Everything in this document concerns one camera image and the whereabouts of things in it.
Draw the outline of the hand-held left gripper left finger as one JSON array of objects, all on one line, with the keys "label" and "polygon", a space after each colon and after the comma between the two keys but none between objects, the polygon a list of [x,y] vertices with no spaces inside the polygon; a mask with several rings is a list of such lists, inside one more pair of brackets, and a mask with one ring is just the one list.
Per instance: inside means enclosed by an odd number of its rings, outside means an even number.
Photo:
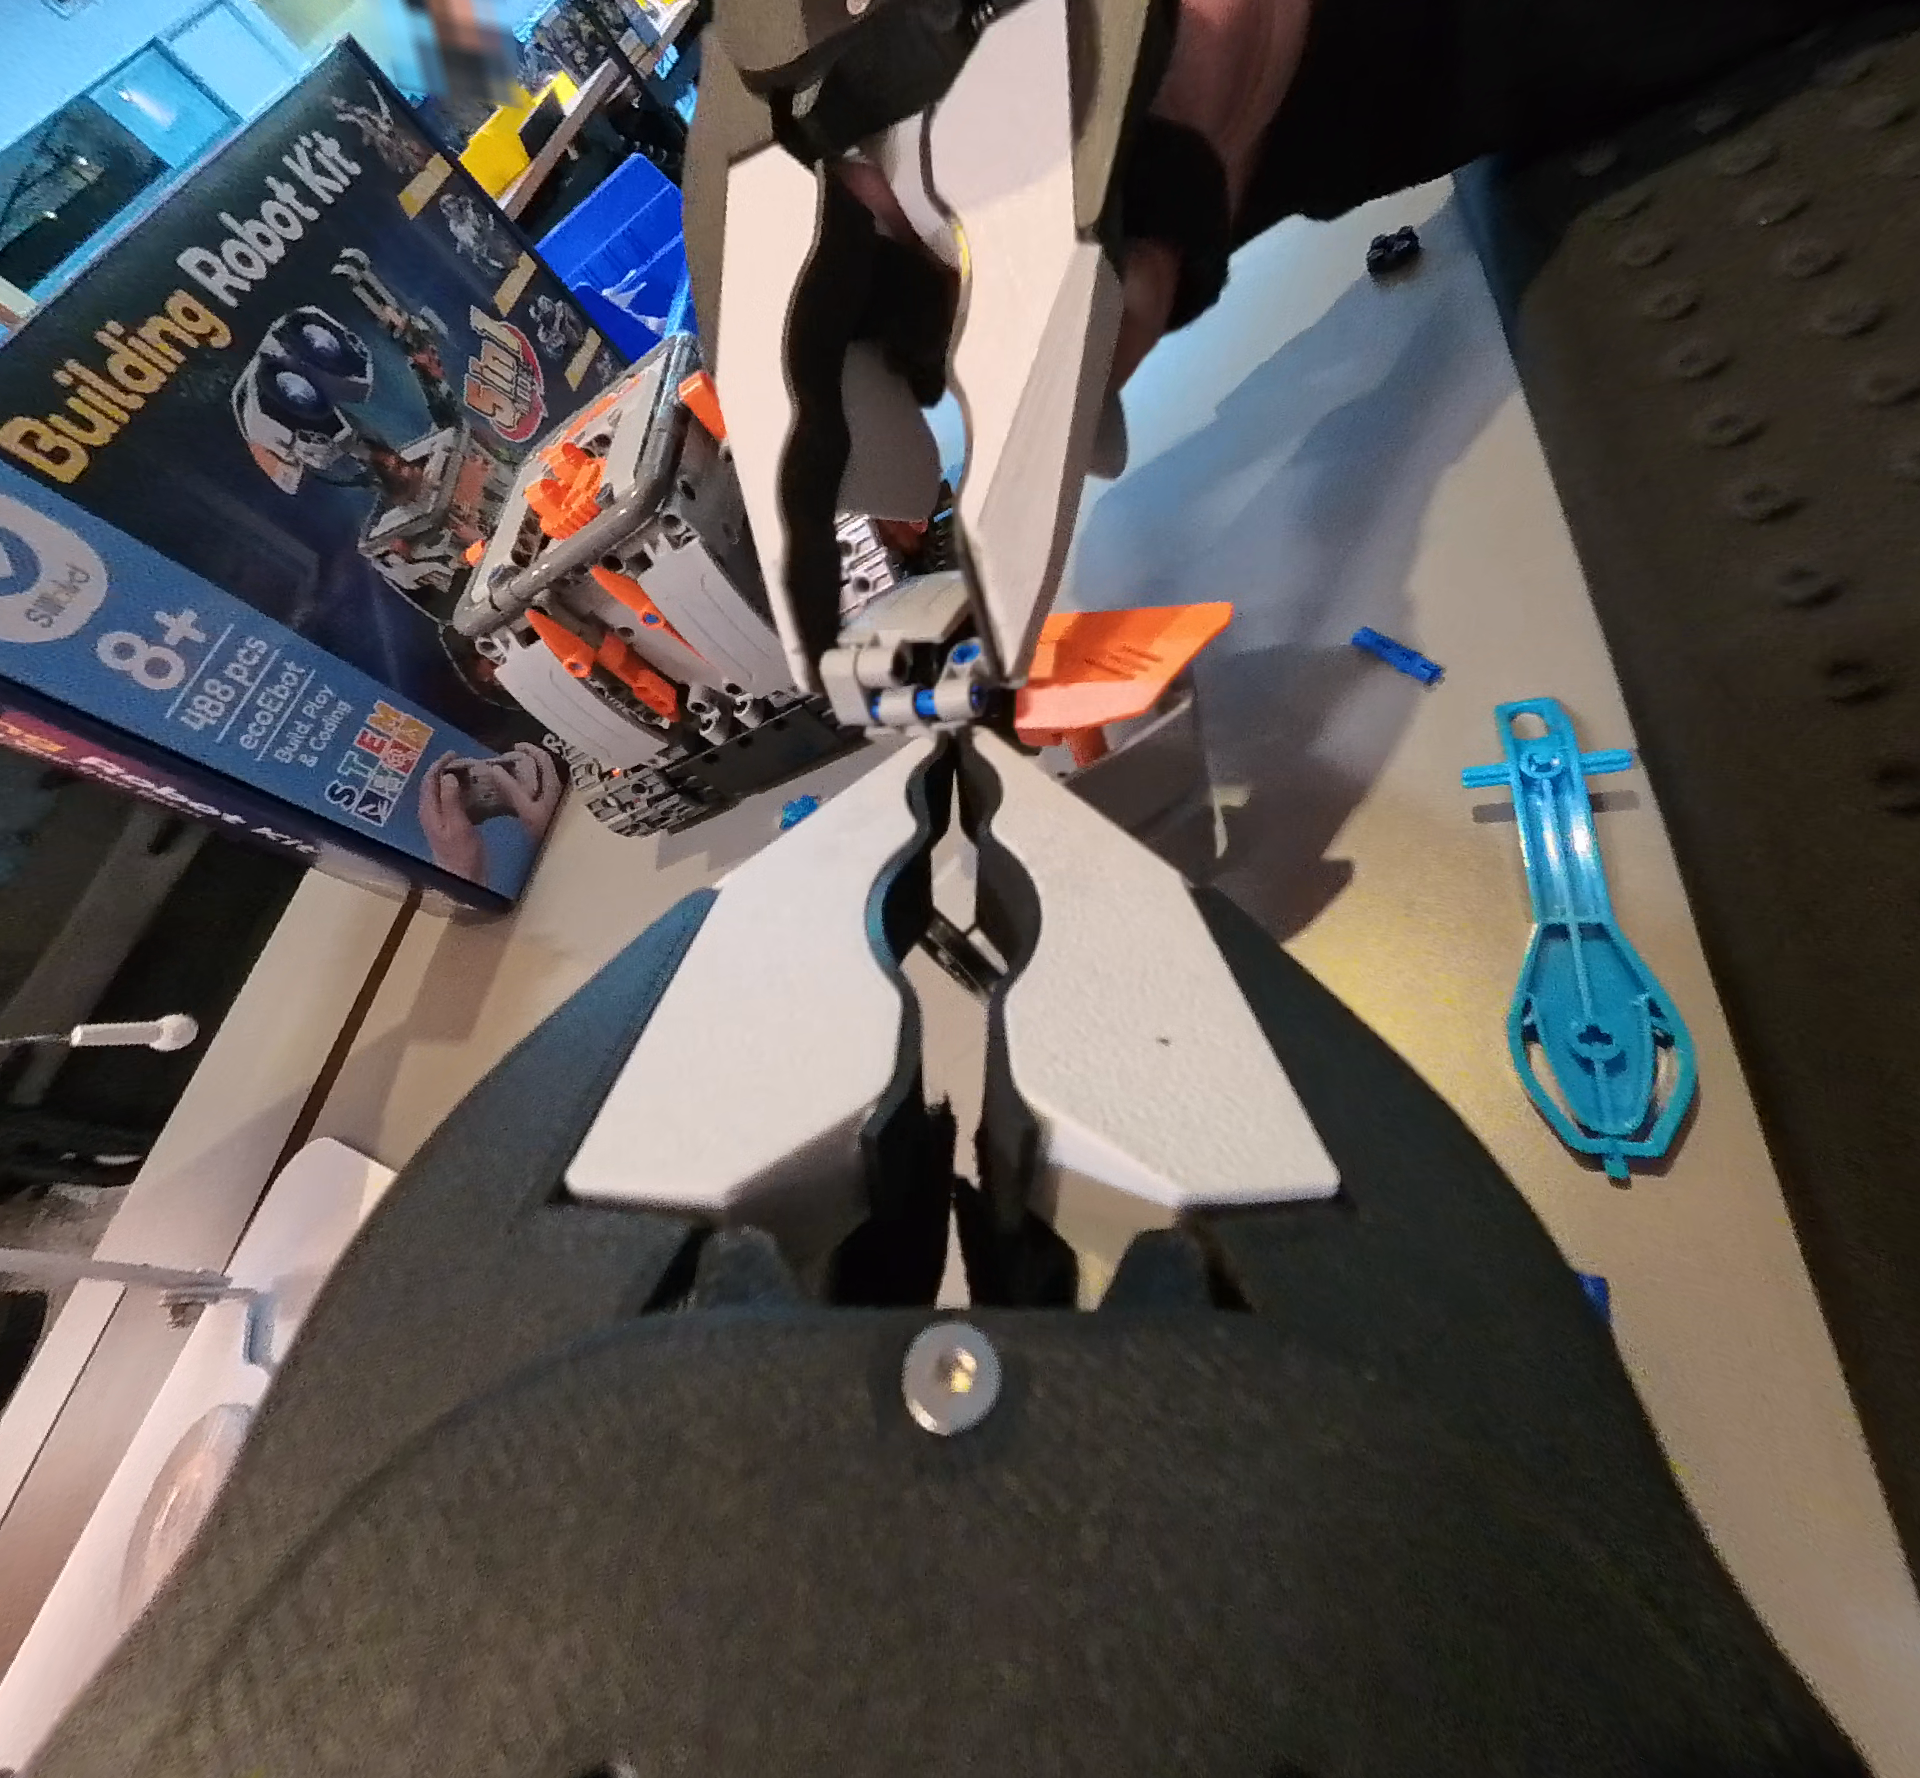
[{"label": "hand-held left gripper left finger", "polygon": [[942,738],[739,865],[565,1167],[584,1206],[757,1228],[834,1301],[933,1301],[956,1121],[925,1094],[903,970],[947,829]]}]

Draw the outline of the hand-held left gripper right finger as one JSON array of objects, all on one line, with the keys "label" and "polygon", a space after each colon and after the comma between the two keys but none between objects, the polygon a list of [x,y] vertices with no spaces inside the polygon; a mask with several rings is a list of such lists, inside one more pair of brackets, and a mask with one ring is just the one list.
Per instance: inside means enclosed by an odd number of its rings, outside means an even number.
[{"label": "hand-held left gripper right finger", "polygon": [[1321,1206],[1338,1163],[1192,882],[1006,738],[956,747],[985,991],[973,1301],[1073,1301],[1081,1255]]}]

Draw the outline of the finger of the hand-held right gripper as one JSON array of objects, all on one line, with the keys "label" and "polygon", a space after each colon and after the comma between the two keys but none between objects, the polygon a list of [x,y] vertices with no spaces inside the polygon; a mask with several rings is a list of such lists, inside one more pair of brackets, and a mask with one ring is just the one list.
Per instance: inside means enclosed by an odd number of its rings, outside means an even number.
[{"label": "finger of the hand-held right gripper", "polygon": [[925,127],[961,273],[956,535],[997,682],[1024,682],[1087,477],[1121,287],[1076,224],[1069,0],[997,16]]},{"label": "finger of the hand-held right gripper", "polygon": [[727,176],[721,403],[778,636],[810,695],[842,624],[842,378],[843,203],[773,145]]}]

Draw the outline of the grey orange twin-motor toy assembly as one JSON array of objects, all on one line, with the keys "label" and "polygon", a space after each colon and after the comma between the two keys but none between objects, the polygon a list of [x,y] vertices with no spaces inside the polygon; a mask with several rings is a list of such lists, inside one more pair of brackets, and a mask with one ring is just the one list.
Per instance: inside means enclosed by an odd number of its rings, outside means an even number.
[{"label": "grey orange twin-motor toy assembly", "polygon": [[1083,784],[1125,747],[1192,727],[1192,662],[1231,605],[1051,615],[1020,687],[973,636],[962,574],[917,574],[863,605],[820,655],[829,711],[863,738],[989,725],[1031,753],[1063,752]]}]

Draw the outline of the person's right hand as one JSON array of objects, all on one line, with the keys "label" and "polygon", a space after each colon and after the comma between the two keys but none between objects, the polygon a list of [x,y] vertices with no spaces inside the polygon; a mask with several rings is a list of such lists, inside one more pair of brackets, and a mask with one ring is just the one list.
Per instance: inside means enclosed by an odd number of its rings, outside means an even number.
[{"label": "person's right hand", "polygon": [[1309,22],[1312,0],[1178,0],[1127,172],[1113,387],[1218,300],[1262,143],[1303,64]]}]

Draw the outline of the blue plastic bin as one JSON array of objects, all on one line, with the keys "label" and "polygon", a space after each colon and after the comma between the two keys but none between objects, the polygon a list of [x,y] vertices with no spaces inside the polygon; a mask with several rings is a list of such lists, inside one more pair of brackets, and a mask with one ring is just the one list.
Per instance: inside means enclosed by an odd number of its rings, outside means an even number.
[{"label": "blue plastic bin", "polygon": [[695,327],[682,189],[642,154],[616,166],[538,251],[629,365]]}]

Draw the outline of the large grey orange toy vehicle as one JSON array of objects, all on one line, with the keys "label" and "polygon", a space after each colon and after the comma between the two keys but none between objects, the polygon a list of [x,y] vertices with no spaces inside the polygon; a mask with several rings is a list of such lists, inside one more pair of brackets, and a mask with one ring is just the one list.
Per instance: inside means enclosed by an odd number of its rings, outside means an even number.
[{"label": "large grey orange toy vehicle", "polygon": [[455,609],[620,837],[690,831],[858,747],[792,682],[699,365],[669,335],[558,424]]}]

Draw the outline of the light blue brick separator tool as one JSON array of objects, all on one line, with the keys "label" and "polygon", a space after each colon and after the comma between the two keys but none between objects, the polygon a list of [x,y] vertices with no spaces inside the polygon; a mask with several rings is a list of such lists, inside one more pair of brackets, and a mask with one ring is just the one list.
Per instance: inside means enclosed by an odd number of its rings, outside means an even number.
[{"label": "light blue brick separator tool", "polygon": [[1512,806],[1527,936],[1504,1015],[1516,1076],[1556,1140],[1613,1184],[1663,1167],[1699,1100],[1694,1036],[1618,921],[1589,784],[1631,752],[1580,747],[1551,698],[1495,711],[1499,760],[1460,771]]}]

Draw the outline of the blue toy kit box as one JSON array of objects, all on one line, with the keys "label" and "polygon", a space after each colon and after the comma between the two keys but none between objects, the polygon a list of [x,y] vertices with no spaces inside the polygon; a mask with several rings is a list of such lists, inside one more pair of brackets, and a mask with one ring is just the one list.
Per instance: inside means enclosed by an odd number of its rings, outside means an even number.
[{"label": "blue toy kit box", "polygon": [[513,908],[565,765],[455,611],[637,353],[334,46],[5,342],[5,744]]}]

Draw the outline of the white desk lamp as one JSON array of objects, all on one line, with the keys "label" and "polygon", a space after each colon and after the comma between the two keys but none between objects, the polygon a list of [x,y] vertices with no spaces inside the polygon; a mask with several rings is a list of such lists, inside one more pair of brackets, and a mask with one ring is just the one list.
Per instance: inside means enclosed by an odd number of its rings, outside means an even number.
[{"label": "white desk lamp", "polygon": [[149,1291],[175,1360],[5,1669],[9,1771],[31,1762],[189,1551],[325,1278],[393,1179],[348,1144],[304,1144],[219,1278]]}]

